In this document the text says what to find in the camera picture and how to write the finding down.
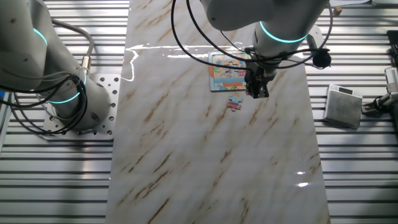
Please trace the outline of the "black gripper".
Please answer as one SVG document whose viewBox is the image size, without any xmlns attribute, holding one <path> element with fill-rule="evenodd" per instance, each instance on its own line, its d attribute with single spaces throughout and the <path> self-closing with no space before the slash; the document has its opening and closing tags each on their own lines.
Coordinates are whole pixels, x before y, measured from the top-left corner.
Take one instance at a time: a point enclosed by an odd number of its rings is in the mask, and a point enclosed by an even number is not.
<svg viewBox="0 0 398 224">
<path fill-rule="evenodd" d="M 248 71 L 245 74 L 244 81 L 246 82 L 246 94 L 252 98 L 257 98 L 257 91 L 254 86 L 260 87 L 259 98 L 268 98 L 269 90 L 267 84 L 275 77 L 275 68 L 273 66 L 262 67 L 256 63 L 247 63 Z"/>
</svg>

